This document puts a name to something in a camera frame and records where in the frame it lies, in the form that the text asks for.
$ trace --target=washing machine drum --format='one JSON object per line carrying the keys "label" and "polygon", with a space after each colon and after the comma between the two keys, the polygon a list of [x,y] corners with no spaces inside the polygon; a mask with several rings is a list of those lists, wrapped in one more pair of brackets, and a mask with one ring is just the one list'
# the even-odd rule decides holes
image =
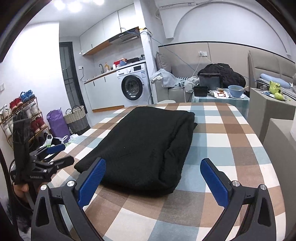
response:
{"label": "washing machine drum", "polygon": [[126,98],[129,100],[137,100],[143,93],[143,84],[138,77],[128,75],[123,78],[121,89]]}

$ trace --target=silver screw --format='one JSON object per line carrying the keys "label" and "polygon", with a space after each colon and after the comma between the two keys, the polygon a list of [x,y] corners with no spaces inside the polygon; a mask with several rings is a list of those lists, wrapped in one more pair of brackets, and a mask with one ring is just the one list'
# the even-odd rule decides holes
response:
{"label": "silver screw", "polygon": [[240,185],[239,181],[232,181],[232,185],[238,187]]}
{"label": "silver screw", "polygon": [[266,190],[266,189],[267,189],[267,187],[266,187],[264,184],[261,184],[261,185],[260,185],[260,188],[261,188],[262,190]]}
{"label": "silver screw", "polygon": [[46,185],[42,185],[40,189],[41,189],[42,191],[44,191],[46,188],[47,188]]}
{"label": "silver screw", "polygon": [[68,187],[72,187],[72,186],[74,186],[74,183],[75,183],[74,181],[69,181],[69,182],[67,183],[67,186],[68,186]]}

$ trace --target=air conditioner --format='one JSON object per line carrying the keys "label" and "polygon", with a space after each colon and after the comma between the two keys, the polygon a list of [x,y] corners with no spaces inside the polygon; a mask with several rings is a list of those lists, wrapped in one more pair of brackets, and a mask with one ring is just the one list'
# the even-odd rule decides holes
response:
{"label": "air conditioner", "polygon": [[162,10],[173,7],[188,7],[196,5],[196,0],[155,0],[156,6]]}

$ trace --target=blue mixing bowl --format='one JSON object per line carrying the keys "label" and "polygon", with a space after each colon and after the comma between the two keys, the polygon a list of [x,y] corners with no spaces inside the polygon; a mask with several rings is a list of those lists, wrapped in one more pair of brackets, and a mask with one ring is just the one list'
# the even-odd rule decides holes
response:
{"label": "blue mixing bowl", "polygon": [[244,93],[244,90],[240,91],[240,89],[242,89],[243,87],[238,86],[238,85],[230,85],[228,86],[229,92],[230,94],[234,97],[234,98],[239,98],[241,97],[241,95]]}

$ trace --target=red shoe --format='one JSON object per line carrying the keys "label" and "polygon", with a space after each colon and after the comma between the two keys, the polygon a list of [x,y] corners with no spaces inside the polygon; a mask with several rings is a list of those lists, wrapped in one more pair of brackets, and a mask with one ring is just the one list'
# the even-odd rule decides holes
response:
{"label": "red shoe", "polygon": [[16,105],[16,103],[15,103],[14,100],[11,101],[11,103],[9,104],[9,107],[10,107],[10,109],[11,109],[11,112],[14,112],[14,111],[16,110],[17,105]]}
{"label": "red shoe", "polygon": [[40,129],[43,129],[46,127],[46,124],[44,123],[43,119],[41,117],[36,117],[36,123],[39,126]]}
{"label": "red shoe", "polygon": [[15,104],[16,104],[17,108],[21,107],[23,105],[23,102],[20,100],[20,97],[15,99]]}
{"label": "red shoe", "polygon": [[35,134],[40,131],[38,124],[35,120],[31,122],[31,127],[32,127],[33,131],[35,132]]}

